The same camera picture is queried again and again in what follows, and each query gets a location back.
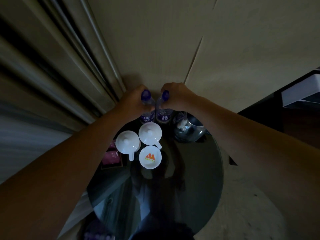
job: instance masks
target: water bottle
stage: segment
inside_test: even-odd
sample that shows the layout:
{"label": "water bottle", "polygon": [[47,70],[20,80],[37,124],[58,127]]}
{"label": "water bottle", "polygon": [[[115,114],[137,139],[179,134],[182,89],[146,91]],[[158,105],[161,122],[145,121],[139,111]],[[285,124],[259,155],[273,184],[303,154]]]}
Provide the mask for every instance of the water bottle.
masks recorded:
{"label": "water bottle", "polygon": [[[150,91],[147,89],[144,89],[143,92],[141,93],[141,102],[144,105],[150,104],[150,105],[153,105],[154,107],[156,107],[156,102],[151,97]],[[155,120],[155,111],[154,110],[151,112],[143,113],[140,116],[140,121],[142,124],[145,124],[147,122],[153,122],[154,120]]]}
{"label": "water bottle", "polygon": [[156,119],[160,124],[167,124],[170,122],[171,115],[173,113],[173,109],[160,109],[159,106],[163,104],[165,101],[169,99],[169,91],[164,90],[162,96],[158,98],[156,109],[157,109],[157,116]]}

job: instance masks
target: stainless steel kettle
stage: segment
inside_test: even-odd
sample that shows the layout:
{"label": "stainless steel kettle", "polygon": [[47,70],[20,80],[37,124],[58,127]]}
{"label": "stainless steel kettle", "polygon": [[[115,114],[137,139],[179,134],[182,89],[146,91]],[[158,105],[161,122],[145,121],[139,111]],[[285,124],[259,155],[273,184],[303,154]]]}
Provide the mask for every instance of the stainless steel kettle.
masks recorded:
{"label": "stainless steel kettle", "polygon": [[175,138],[182,143],[197,141],[207,131],[196,117],[187,112],[179,112],[174,117],[173,123],[176,123],[174,127]]}

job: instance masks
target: round glass table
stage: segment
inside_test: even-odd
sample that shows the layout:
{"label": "round glass table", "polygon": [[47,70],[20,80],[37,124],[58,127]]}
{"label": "round glass table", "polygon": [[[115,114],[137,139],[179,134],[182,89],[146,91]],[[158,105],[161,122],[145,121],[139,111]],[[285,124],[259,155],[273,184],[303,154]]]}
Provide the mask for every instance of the round glass table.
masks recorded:
{"label": "round glass table", "polygon": [[[117,239],[128,239],[154,205],[160,204],[193,234],[206,225],[218,206],[223,164],[215,139],[204,135],[196,142],[179,143],[174,141],[173,126],[161,126],[161,153],[166,165],[161,183],[155,182],[154,172],[140,165],[139,153],[146,146],[141,143],[134,161],[122,154],[122,167],[99,166],[87,187],[95,214]],[[140,127],[138,120],[132,121],[115,138],[125,130],[138,133]],[[150,206],[145,206],[146,197],[150,197]]]}

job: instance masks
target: purple label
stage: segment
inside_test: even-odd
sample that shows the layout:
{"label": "purple label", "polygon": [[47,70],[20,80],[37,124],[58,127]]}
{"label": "purple label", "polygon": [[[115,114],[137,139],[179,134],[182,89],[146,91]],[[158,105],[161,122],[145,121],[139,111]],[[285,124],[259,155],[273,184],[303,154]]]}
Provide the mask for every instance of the purple label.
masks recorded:
{"label": "purple label", "polygon": [[160,113],[157,113],[157,119],[161,122],[167,122],[168,120],[170,120],[171,115],[162,115]]}
{"label": "purple label", "polygon": [[154,111],[151,112],[150,116],[143,116],[143,115],[140,116],[140,121],[142,123],[153,122],[154,119],[155,119],[155,112]]}

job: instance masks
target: forearm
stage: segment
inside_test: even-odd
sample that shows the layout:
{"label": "forearm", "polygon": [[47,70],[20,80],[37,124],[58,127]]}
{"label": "forearm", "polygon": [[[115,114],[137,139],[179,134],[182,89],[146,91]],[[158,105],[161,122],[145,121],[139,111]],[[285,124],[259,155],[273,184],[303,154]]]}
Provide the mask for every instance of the forearm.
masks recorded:
{"label": "forearm", "polygon": [[203,123],[287,219],[299,224],[293,227],[316,230],[320,213],[318,149],[199,96],[190,99],[186,110]]}
{"label": "forearm", "polygon": [[0,185],[0,195],[7,196],[0,198],[0,234],[5,239],[56,238],[125,124],[121,118],[110,111]]}

